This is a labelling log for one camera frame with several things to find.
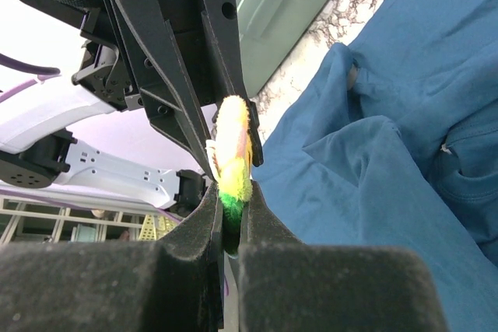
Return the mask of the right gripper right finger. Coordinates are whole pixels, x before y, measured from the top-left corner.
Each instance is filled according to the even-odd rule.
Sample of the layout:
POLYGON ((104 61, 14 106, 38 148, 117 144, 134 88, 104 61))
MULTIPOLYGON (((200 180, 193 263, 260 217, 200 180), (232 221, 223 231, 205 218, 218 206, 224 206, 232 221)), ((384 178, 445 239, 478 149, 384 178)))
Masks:
POLYGON ((311 246, 254 186, 239 247, 242 331, 445 331, 427 266, 393 246, 311 246))

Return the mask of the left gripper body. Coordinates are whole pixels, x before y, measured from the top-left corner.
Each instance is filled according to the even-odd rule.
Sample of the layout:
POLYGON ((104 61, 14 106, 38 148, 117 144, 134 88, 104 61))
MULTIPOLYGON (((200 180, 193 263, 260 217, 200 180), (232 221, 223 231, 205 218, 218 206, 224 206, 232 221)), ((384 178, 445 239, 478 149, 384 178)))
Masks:
POLYGON ((212 102, 211 68, 194 0, 20 0, 79 30, 81 68, 65 81, 53 70, 13 91, 25 113, 199 114, 212 102))

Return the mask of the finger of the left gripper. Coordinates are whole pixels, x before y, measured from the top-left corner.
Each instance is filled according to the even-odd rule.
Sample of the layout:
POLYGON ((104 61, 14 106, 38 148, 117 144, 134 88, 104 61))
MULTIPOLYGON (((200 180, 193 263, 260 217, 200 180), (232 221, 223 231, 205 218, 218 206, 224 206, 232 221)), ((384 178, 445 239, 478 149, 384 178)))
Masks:
POLYGON ((157 100, 174 112, 149 115, 158 132, 188 150, 207 176, 212 176, 205 141, 209 129, 199 105, 170 22, 158 0, 112 0, 135 81, 142 100, 157 100))
POLYGON ((214 90, 217 102, 230 95, 238 95, 248 105, 253 151, 253 165, 263 163, 263 151, 258 134, 258 113, 249 100, 244 85, 240 56, 236 0, 199 0, 201 20, 209 62, 214 73, 214 90))

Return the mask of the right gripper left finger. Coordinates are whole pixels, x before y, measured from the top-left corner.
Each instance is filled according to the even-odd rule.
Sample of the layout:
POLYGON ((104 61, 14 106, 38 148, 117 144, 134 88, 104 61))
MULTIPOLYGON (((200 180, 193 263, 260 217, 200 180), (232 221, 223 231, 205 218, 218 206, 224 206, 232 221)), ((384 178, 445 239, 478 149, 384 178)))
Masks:
POLYGON ((157 241, 1 248, 3 331, 216 331, 223 327, 215 186, 157 241))

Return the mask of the colourful plush flower brooch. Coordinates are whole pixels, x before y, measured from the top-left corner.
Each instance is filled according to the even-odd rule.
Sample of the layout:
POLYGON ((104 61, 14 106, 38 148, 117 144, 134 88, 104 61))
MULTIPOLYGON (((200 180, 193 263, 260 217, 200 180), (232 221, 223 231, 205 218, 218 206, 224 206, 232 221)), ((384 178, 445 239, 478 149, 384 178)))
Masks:
POLYGON ((205 142, 209 167, 223 206, 224 250, 238 256, 243 211, 252 196, 252 140, 250 111, 240 96, 222 101, 216 117, 216 134, 205 142))

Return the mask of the blue t-shirt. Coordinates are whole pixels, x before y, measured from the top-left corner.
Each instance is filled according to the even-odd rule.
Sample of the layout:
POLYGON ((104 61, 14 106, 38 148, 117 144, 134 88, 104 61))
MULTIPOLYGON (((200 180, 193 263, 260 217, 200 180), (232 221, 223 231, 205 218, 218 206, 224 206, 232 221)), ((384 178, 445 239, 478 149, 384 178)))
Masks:
POLYGON ((452 331, 497 329, 497 0, 384 0, 263 150, 301 240, 408 247, 452 331))

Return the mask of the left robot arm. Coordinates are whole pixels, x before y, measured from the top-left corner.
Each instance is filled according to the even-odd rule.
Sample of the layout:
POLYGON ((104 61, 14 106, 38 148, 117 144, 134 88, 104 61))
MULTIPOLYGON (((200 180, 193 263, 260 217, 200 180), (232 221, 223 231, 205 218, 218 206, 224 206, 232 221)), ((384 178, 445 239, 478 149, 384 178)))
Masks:
POLYGON ((209 169, 202 108, 245 97, 236 0, 20 0, 79 29, 81 68, 55 68, 1 96, 1 178, 16 187, 94 187, 157 208, 202 199, 188 170, 153 169, 73 137, 88 117, 142 109, 151 127, 209 169))

